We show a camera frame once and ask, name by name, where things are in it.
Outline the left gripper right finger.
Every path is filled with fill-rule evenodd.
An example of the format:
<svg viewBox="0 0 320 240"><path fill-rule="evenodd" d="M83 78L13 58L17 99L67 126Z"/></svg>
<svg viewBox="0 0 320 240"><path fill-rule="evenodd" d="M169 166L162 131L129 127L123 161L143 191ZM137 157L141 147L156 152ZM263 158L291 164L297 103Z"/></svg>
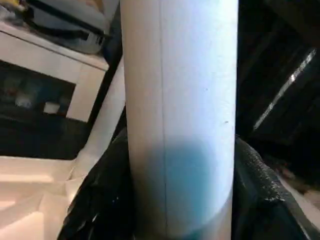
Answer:
<svg viewBox="0 0 320 240"><path fill-rule="evenodd" d="M235 139L231 238L313 240L315 225L259 153Z"/></svg>

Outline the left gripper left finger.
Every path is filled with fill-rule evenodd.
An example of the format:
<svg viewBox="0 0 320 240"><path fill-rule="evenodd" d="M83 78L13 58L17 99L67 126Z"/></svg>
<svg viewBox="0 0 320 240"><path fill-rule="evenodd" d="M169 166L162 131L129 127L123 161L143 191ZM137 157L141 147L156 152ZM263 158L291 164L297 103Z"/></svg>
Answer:
<svg viewBox="0 0 320 240"><path fill-rule="evenodd" d="M58 238L132 240L135 224L128 136L124 128L84 178Z"/></svg>

